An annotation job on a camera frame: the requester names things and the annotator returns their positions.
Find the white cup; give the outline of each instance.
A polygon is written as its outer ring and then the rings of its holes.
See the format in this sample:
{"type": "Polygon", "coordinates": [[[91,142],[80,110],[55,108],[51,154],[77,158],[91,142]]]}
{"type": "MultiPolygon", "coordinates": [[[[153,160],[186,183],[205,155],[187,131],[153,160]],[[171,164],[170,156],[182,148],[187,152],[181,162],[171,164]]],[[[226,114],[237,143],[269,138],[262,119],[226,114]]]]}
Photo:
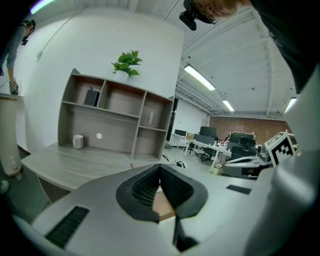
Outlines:
{"type": "Polygon", "coordinates": [[[82,135],[74,135],[72,144],[75,149],[81,149],[84,146],[84,137],[82,135]]]}

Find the shelf compartment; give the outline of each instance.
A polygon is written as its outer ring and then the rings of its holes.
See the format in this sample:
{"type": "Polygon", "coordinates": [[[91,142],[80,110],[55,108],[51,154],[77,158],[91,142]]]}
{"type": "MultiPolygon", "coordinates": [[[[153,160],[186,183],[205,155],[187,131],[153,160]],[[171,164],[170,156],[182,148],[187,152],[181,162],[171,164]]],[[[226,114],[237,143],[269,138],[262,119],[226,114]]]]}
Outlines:
{"type": "Polygon", "coordinates": [[[75,112],[82,112],[84,114],[104,117],[107,119],[114,119],[122,122],[137,124],[139,116],[133,114],[124,114],[117,111],[111,111],[104,108],[99,108],[95,106],[88,106],[83,104],[78,104],[70,101],[63,101],[63,104],[70,105],[69,109],[75,112]]]}
{"type": "Polygon", "coordinates": [[[149,123],[150,113],[154,112],[153,127],[159,130],[168,130],[173,102],[170,99],[147,92],[140,125],[146,127],[149,123]]]}
{"type": "Polygon", "coordinates": [[[98,107],[138,116],[144,95],[144,90],[107,80],[101,91],[98,107]]]}
{"type": "Polygon", "coordinates": [[[149,130],[154,130],[154,131],[159,131],[159,132],[166,132],[167,131],[167,130],[164,130],[164,129],[158,129],[158,128],[144,126],[144,125],[139,125],[139,128],[149,129],[149,130]]]}
{"type": "Polygon", "coordinates": [[[63,94],[63,101],[83,104],[90,87],[102,90],[105,80],[80,74],[71,74],[63,94]]]}
{"type": "Polygon", "coordinates": [[[74,135],[83,135],[84,147],[131,153],[138,118],[66,103],[61,108],[60,146],[72,144],[74,135]]]}
{"type": "Polygon", "coordinates": [[[157,158],[160,159],[165,144],[166,133],[154,129],[138,129],[134,148],[134,158],[157,158]]]}

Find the person's hair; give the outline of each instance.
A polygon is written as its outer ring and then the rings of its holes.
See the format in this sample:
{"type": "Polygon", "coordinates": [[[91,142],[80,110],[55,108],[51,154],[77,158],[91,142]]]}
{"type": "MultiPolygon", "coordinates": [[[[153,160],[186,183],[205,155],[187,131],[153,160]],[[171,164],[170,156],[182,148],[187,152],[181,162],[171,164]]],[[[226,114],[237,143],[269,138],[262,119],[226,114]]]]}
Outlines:
{"type": "Polygon", "coordinates": [[[29,28],[30,26],[33,26],[32,30],[30,31],[30,34],[31,34],[33,31],[35,31],[36,22],[35,22],[34,19],[33,19],[33,20],[24,20],[24,21],[23,21],[23,24],[24,24],[24,26],[25,26],[26,28],[29,28]]]}

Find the white pillar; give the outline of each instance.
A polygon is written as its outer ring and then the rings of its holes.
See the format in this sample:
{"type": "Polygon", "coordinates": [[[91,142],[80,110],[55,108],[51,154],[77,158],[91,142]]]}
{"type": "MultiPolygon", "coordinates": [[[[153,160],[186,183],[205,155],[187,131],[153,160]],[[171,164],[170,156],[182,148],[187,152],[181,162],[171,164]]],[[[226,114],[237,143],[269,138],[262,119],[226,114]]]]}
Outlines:
{"type": "Polygon", "coordinates": [[[0,161],[5,174],[9,177],[18,172],[14,170],[12,157],[17,169],[22,168],[16,136],[17,99],[20,96],[0,94],[0,161]]]}

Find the cable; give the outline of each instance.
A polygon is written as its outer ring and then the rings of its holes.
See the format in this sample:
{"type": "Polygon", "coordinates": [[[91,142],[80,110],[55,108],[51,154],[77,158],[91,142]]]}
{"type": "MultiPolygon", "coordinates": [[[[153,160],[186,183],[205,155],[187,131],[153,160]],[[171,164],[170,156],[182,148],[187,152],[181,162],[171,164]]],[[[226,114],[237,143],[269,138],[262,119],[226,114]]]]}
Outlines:
{"type": "Polygon", "coordinates": [[[78,13],[82,12],[84,9],[86,9],[88,6],[82,8],[81,10],[77,11],[74,15],[72,15],[65,23],[63,23],[63,25],[53,34],[53,36],[51,36],[51,38],[49,39],[49,41],[45,44],[45,46],[43,47],[43,49],[41,51],[39,51],[36,54],[37,60],[40,59],[42,53],[44,52],[45,48],[47,47],[47,45],[49,44],[49,42],[54,38],[54,36],[59,32],[60,29],[63,28],[63,26],[65,24],[67,24],[68,21],[70,21],[74,16],[76,16],[78,13]]]}

